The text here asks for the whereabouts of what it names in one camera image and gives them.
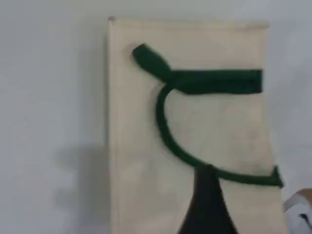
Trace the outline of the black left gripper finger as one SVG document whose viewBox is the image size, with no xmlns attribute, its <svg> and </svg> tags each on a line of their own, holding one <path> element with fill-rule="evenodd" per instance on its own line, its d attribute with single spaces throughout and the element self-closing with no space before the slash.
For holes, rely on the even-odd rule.
<svg viewBox="0 0 312 234">
<path fill-rule="evenodd" d="M 190 206 L 178 231 L 180 234 L 236 234 L 213 166 L 195 170 Z"/>
</svg>

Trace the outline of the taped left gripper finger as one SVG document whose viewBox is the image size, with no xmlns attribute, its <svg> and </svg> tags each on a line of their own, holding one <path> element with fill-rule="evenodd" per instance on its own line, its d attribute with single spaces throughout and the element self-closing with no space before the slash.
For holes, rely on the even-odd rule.
<svg viewBox="0 0 312 234">
<path fill-rule="evenodd" d="M 303 188 L 287 199 L 283 208 L 290 234 L 312 234 L 312 189 Z"/>
</svg>

